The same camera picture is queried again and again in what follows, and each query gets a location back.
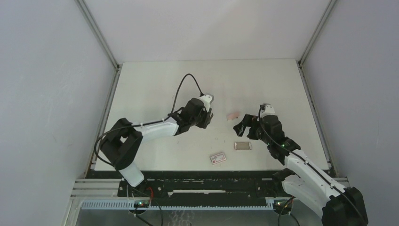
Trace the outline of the pink white mini stapler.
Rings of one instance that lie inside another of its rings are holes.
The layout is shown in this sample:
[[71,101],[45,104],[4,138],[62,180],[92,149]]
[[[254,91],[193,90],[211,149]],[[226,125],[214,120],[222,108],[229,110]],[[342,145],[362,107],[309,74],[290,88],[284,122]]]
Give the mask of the pink white mini stapler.
[[227,121],[232,121],[240,117],[240,112],[234,112],[226,115]]

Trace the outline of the red white staple box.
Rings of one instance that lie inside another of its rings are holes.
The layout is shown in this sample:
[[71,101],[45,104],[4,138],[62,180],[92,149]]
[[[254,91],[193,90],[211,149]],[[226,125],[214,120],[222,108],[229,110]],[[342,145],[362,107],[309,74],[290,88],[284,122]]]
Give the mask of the red white staple box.
[[213,165],[219,164],[227,160],[224,152],[213,154],[209,158]]

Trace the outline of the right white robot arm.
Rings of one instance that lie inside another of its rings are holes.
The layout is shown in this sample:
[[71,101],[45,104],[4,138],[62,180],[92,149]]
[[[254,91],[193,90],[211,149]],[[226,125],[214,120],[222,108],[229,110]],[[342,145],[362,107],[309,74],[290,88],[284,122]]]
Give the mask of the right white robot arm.
[[270,155],[285,168],[274,174],[272,191],[278,196],[289,194],[316,213],[324,226],[366,226],[367,211],[363,195],[355,187],[346,187],[317,167],[287,137],[278,116],[245,114],[233,127],[241,137],[249,128],[247,137],[261,140]]

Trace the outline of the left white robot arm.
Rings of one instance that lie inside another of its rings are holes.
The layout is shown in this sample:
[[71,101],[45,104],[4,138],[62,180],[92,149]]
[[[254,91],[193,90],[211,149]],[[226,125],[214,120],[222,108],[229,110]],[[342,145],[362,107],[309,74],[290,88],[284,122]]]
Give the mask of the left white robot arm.
[[95,153],[101,151],[106,157],[105,163],[114,167],[128,182],[129,191],[142,196],[146,193],[147,183],[134,162],[140,145],[162,137],[178,136],[193,126],[205,129],[213,117],[213,100],[209,94],[192,98],[185,107],[170,113],[166,119],[140,125],[121,118],[97,139]]

